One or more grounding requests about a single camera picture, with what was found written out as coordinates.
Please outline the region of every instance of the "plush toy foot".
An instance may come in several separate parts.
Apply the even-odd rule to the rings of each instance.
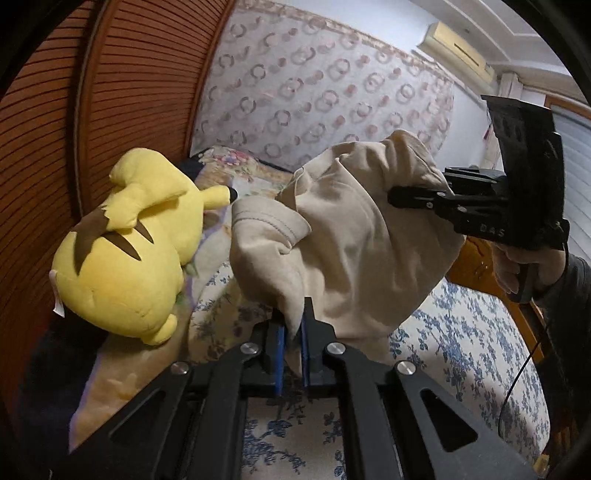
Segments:
[[[146,345],[160,345],[172,337],[174,331],[177,329],[177,318],[172,313],[168,315],[166,322],[161,329],[156,333],[142,337],[142,342]]]

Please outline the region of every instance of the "shirt sleeve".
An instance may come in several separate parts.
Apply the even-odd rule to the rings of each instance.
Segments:
[[[562,277],[535,302],[573,401],[578,424],[591,411],[591,267],[569,255]]]

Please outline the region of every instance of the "plush toy head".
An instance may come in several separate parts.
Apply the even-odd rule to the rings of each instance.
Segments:
[[[134,149],[111,171],[111,195],[69,232],[53,259],[63,303],[90,323],[158,345],[176,328],[181,263],[201,238],[203,210],[236,198],[202,192],[161,154]]]

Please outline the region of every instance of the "black handle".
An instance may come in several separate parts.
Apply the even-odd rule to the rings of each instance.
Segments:
[[[538,268],[539,265],[537,263],[521,265],[519,275],[517,275],[517,280],[519,280],[519,290],[517,293],[509,293],[509,300],[514,301],[515,303],[530,302],[534,295],[534,285],[535,279],[538,278]]]

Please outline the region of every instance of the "air conditioner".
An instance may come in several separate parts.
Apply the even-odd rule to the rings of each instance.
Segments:
[[[446,24],[432,24],[418,48],[431,55],[475,93],[493,94],[494,69]]]

